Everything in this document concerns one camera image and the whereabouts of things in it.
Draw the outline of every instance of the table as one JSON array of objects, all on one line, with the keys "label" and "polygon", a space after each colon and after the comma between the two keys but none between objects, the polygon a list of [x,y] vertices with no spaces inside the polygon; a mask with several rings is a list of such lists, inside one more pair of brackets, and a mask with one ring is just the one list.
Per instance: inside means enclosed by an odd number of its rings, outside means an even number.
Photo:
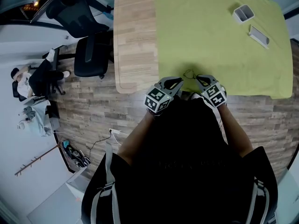
[{"label": "table", "polygon": [[116,89],[133,93],[159,80],[154,0],[115,0]]},{"label": "table", "polygon": [[[115,0],[118,92],[148,89],[159,76],[180,76],[183,90],[199,92],[183,76],[192,69],[215,76],[229,95],[290,97],[292,53],[279,5],[270,0],[214,1]],[[240,25],[232,12],[242,4],[255,17]],[[269,49],[248,36],[251,25],[269,37]]]},{"label": "table", "polygon": [[27,107],[30,106],[32,111],[35,111],[35,117],[33,117],[31,123],[23,122],[25,131],[41,137],[50,136],[53,134],[54,130],[59,128],[58,118],[49,118],[49,115],[45,114],[47,106],[51,105],[48,100],[39,100],[35,103],[33,102],[33,99],[34,98],[24,103]]}]

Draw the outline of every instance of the green tablecloth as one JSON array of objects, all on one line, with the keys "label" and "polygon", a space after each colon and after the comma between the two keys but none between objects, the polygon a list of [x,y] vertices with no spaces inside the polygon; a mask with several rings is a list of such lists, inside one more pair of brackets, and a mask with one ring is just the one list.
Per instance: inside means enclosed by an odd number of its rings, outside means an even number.
[{"label": "green tablecloth", "polygon": [[[233,10],[247,4],[255,17],[239,25]],[[229,95],[292,95],[292,51],[282,11],[270,0],[155,0],[159,76],[188,69],[211,74]],[[250,25],[269,49],[248,36]],[[184,78],[183,90],[198,91]]]}]

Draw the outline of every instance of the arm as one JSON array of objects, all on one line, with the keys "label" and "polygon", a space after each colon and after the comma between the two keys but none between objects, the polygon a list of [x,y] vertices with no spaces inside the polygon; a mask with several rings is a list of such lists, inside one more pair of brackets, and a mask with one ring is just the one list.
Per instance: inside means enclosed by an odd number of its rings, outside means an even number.
[{"label": "arm", "polygon": [[228,145],[241,157],[249,154],[253,150],[252,144],[247,134],[229,111],[228,107],[225,104],[222,104],[218,106],[218,111],[223,122]]},{"label": "arm", "polygon": [[20,74],[23,74],[24,72],[28,72],[29,71],[29,66],[24,66],[22,69],[20,69],[15,75],[14,75],[14,80],[17,79],[17,77]]},{"label": "arm", "polygon": [[33,95],[33,90],[30,89],[29,92],[28,92],[28,98],[30,98],[32,95]]},{"label": "arm", "polygon": [[132,165],[133,158],[144,143],[146,135],[154,121],[154,116],[147,112],[144,118],[120,146],[117,154],[129,165]]}]

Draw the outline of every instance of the floor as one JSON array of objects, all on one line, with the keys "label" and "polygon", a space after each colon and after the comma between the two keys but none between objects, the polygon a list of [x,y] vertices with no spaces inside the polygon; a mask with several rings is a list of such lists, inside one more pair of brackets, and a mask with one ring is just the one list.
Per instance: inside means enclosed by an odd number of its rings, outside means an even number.
[{"label": "floor", "polygon": [[[291,98],[272,100],[266,96],[229,96],[228,107],[249,136],[254,148],[264,146],[274,173],[280,177],[289,164],[299,142],[299,47],[291,41],[293,55],[293,94]],[[61,49],[63,53],[75,53],[76,45]],[[142,104],[143,91],[119,94],[115,87],[114,64],[110,63],[103,80],[98,77],[76,77],[73,74],[74,59],[61,61],[60,70],[71,71],[65,80],[64,96],[53,95],[58,102],[60,125],[58,139],[68,139],[88,157],[93,142],[109,137],[109,128],[129,134],[143,118],[146,110]],[[127,135],[115,135],[122,143]],[[118,149],[113,137],[108,139],[113,149]],[[105,154],[105,143],[94,145],[90,153],[91,165],[85,176],[91,178]],[[70,167],[77,170],[70,159]]]}]

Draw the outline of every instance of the white sneaker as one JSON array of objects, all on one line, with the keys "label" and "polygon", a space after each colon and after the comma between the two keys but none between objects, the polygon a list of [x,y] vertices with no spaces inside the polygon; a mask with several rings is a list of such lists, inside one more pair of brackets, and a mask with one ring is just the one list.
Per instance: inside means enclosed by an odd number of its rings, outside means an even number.
[{"label": "white sneaker", "polygon": [[67,78],[67,77],[70,76],[70,72],[69,71],[64,71],[63,74],[64,74],[64,78]]},{"label": "white sneaker", "polygon": [[51,49],[49,51],[49,54],[47,55],[46,59],[49,61],[49,62],[53,62],[54,61],[54,55],[55,55],[55,50],[54,49]]}]

